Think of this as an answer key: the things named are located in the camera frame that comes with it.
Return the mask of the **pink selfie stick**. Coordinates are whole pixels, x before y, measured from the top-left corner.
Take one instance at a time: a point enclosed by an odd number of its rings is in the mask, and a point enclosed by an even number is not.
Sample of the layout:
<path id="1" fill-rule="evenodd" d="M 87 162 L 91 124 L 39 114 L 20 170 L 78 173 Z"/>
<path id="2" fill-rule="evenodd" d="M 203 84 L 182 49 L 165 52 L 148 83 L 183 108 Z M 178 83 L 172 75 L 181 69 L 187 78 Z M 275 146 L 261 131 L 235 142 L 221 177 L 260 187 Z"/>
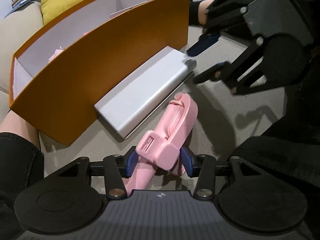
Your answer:
<path id="1" fill-rule="evenodd" d="M 132 176 L 124 180 L 127 195 L 144 190 L 160 168 L 180 177 L 184 166 L 180 149 L 197 119 L 198 106 L 189 94 L 178 92 L 166 107 L 154 130 L 147 131 L 136 146 L 138 162 Z"/>

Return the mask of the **white power bank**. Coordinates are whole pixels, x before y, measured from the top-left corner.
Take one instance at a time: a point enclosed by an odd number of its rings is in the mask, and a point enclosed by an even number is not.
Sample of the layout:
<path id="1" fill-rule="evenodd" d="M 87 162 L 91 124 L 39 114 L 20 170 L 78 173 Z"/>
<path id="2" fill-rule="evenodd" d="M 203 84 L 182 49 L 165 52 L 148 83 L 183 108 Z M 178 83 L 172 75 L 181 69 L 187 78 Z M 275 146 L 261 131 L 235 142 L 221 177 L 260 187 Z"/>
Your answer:
<path id="1" fill-rule="evenodd" d="M 182 83 L 197 62 L 165 47 L 105 94 L 95 110 L 123 139 L 127 139 Z"/>

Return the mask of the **black sock foot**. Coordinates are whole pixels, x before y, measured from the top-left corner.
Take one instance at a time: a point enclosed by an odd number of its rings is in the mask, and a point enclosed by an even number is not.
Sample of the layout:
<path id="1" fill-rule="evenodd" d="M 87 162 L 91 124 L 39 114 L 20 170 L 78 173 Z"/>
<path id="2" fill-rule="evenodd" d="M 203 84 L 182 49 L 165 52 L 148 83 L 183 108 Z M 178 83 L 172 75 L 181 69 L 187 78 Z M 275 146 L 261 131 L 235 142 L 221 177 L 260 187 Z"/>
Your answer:
<path id="1" fill-rule="evenodd" d="M 207 8 L 215 0 L 189 0 L 189 25 L 202 26 L 207 23 Z"/>

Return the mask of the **orange cardboard box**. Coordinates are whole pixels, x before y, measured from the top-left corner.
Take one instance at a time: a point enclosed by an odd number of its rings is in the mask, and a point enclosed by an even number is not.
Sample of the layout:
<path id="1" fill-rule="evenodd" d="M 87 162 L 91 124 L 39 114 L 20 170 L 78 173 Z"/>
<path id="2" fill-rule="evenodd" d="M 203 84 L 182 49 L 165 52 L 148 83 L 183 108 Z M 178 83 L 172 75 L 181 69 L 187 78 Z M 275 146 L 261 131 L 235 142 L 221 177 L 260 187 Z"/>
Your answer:
<path id="1" fill-rule="evenodd" d="M 141 64 L 188 41 L 189 0 L 84 0 L 43 26 L 12 57 L 9 107 L 70 145 L 94 105 Z M 52 62 L 56 49 L 64 49 Z"/>

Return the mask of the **black trouser leg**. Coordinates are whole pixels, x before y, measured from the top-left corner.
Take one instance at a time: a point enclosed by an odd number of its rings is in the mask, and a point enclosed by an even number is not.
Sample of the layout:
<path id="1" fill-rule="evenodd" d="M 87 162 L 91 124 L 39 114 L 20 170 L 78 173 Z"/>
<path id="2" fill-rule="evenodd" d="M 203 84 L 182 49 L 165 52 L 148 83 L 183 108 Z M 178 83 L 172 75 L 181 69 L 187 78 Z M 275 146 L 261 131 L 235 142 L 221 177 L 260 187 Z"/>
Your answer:
<path id="1" fill-rule="evenodd" d="M 14 239 L 23 230 L 14 202 L 26 188 L 44 178 L 44 155 L 32 142 L 14 133 L 1 133 L 1 239 Z"/>

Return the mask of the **pink pouch in box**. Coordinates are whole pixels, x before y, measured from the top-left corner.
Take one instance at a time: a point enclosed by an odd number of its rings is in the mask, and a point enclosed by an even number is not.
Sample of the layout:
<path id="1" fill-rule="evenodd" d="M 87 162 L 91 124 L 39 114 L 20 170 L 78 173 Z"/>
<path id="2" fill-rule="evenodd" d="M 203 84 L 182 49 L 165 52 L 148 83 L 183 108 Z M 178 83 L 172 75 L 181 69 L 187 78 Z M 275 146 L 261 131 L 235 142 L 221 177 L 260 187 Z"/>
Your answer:
<path id="1" fill-rule="evenodd" d="M 55 59 L 59 54 L 61 54 L 64 51 L 61 47 L 59 49 L 56 49 L 54 54 L 49 58 L 48 62 L 52 62 L 53 59 Z"/>

